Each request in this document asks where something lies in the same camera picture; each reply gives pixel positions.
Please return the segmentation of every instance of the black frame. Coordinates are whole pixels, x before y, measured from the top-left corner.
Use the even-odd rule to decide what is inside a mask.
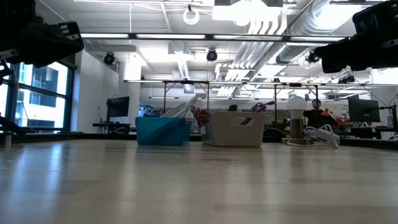
[[[73,82],[75,79],[75,70],[77,67],[66,61],[66,60],[60,60],[57,61],[57,63],[66,66],[68,68],[68,77],[67,77],[67,90],[66,90],[66,95],[62,95],[56,92],[48,91],[42,88],[37,88],[34,86],[26,85],[23,83],[18,83],[20,89],[24,90],[31,90],[37,93],[45,94],[48,96],[54,96],[54,97],[59,97],[65,99],[65,111],[64,111],[64,118],[63,118],[63,128],[31,128],[31,127],[21,127],[22,129],[25,129],[26,131],[70,131],[70,123],[71,123],[71,114],[72,114],[72,100],[73,100]],[[8,80],[3,81],[3,85],[8,86],[8,92],[7,92],[7,101],[6,101],[6,114],[5,118],[7,118],[10,121],[15,122],[15,112],[16,112],[16,106],[17,106],[17,97],[18,97],[18,89],[15,86],[16,78],[15,78],[15,73],[19,73],[21,65],[11,65],[11,70],[14,71],[14,68],[16,68],[16,71],[9,76]]]

